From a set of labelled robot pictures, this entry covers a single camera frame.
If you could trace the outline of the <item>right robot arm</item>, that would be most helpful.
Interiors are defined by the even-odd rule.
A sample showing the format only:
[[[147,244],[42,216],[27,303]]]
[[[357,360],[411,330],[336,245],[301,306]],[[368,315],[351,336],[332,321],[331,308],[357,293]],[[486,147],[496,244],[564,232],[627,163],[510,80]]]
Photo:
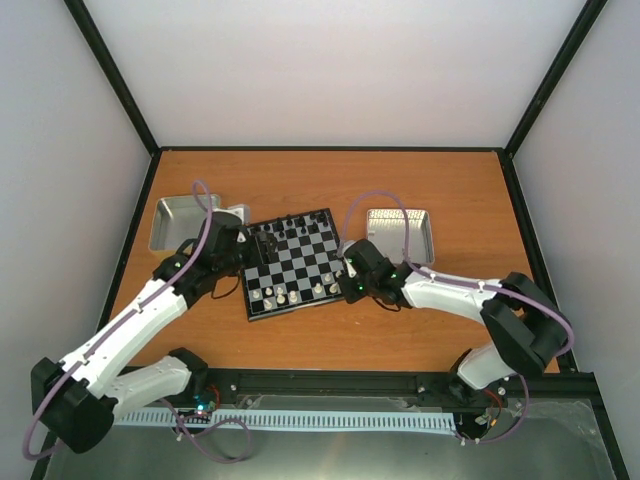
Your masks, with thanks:
[[[524,274],[482,280],[394,264],[366,239],[342,246],[339,257],[338,285],[349,304],[370,297],[390,310],[438,310],[485,327],[489,342],[463,353],[448,374],[445,391],[460,403],[504,377],[542,375],[575,341],[566,317]]]

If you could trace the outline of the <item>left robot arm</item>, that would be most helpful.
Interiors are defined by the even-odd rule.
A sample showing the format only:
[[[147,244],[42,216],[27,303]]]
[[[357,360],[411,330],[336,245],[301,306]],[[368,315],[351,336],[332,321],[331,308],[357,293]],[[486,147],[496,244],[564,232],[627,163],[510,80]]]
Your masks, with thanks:
[[[201,400],[208,390],[206,363],[185,348],[150,367],[123,368],[162,329],[182,316],[217,282],[276,259],[273,233],[249,228],[239,209],[207,213],[199,234],[162,260],[135,299],[73,352],[44,357],[30,374],[35,422],[75,453],[100,443],[114,422],[164,397]]]

